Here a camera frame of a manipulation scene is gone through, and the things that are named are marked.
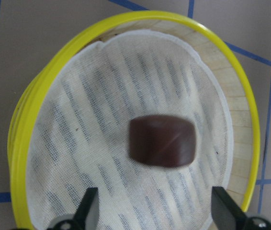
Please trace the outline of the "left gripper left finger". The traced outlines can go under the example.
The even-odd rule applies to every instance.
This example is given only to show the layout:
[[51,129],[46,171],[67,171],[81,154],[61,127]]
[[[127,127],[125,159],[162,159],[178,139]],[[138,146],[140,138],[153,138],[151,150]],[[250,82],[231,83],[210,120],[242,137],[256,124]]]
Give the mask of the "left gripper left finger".
[[100,216],[99,190],[88,188],[75,214],[53,219],[47,230],[96,230]]

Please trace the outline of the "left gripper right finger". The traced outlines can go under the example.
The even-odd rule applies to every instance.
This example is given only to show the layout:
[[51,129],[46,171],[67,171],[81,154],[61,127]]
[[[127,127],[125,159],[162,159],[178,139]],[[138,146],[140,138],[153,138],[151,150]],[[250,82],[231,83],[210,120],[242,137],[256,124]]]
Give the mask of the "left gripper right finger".
[[219,230],[271,230],[271,222],[248,216],[221,186],[212,187],[211,215]]

